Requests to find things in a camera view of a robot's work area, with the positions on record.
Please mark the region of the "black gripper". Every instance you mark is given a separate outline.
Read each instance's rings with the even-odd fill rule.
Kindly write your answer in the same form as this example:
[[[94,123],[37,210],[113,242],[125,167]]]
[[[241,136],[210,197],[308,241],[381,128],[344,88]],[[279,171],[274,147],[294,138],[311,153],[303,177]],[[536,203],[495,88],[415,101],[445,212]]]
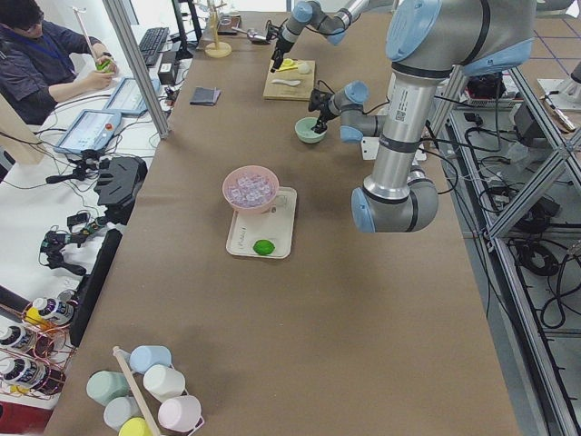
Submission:
[[[319,112],[319,116],[313,129],[326,129],[327,122],[337,117],[337,115],[330,109],[333,96],[333,93],[321,91],[316,88],[313,88],[310,92],[308,111]]]
[[[274,64],[282,64],[284,55],[286,55],[295,43],[295,34],[292,33],[286,25],[276,26],[267,24],[267,39],[269,41],[276,39],[276,45],[271,60]]]

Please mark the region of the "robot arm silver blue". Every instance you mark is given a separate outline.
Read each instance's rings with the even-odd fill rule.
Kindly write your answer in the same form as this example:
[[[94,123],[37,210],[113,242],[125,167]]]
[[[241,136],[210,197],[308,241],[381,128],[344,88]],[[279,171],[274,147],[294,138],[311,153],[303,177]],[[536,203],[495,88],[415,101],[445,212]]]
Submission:
[[[392,12],[398,6],[399,1],[355,0],[348,1],[330,15],[323,11],[319,1],[299,1],[280,25],[275,25],[271,20],[265,25],[267,41],[276,41],[271,56],[271,71],[276,72],[281,68],[285,55],[291,51],[304,29],[309,28],[324,36],[332,45],[338,45],[364,12],[381,8]]]
[[[435,92],[454,66],[475,76],[523,64],[532,50],[536,10],[534,1],[406,1],[393,15],[387,35],[386,55],[394,74],[387,114],[362,112],[369,90],[361,81],[310,105],[320,113],[316,133],[339,117],[342,141],[379,137],[373,171],[351,195],[360,231],[415,232],[432,222],[437,190],[414,157]]]

